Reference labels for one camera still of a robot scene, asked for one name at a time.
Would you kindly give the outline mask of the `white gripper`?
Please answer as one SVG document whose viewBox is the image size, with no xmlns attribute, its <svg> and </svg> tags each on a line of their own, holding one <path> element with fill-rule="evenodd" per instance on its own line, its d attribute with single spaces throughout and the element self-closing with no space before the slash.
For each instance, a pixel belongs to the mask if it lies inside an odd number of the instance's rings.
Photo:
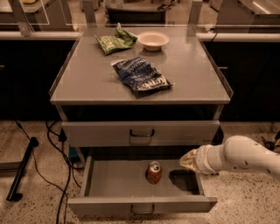
<svg viewBox="0 0 280 224">
<path fill-rule="evenodd" d="M 179 163 L 187 170 L 206 175 L 216 174 L 217 171 L 210 165 L 210 158 L 217 156 L 218 148 L 211 144 L 202 145 L 197 150 L 190 150 L 181 157 Z"/>
</svg>

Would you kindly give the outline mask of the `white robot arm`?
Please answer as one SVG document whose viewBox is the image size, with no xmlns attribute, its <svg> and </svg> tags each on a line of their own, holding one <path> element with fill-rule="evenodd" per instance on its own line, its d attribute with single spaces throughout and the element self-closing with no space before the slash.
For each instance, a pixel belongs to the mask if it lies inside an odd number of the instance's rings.
<svg viewBox="0 0 280 224">
<path fill-rule="evenodd" d="M 231 136 L 219 145 L 202 145 L 188 151 L 179 163 L 206 175 L 259 171 L 280 179 L 280 155 L 246 136 Z"/>
</svg>

